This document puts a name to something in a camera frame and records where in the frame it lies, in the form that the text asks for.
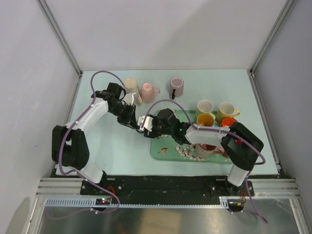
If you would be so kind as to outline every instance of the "white wall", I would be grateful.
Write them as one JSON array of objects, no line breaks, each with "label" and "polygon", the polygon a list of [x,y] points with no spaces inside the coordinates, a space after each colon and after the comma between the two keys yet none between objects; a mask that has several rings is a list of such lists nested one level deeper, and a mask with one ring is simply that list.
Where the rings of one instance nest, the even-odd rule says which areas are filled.
[{"label": "white wall", "polygon": [[35,0],[2,0],[0,32],[0,232],[19,234],[77,77]]},{"label": "white wall", "polygon": [[300,0],[256,71],[286,173],[312,218],[312,1]]},{"label": "white wall", "polygon": [[286,0],[47,0],[82,70],[251,68]]}]

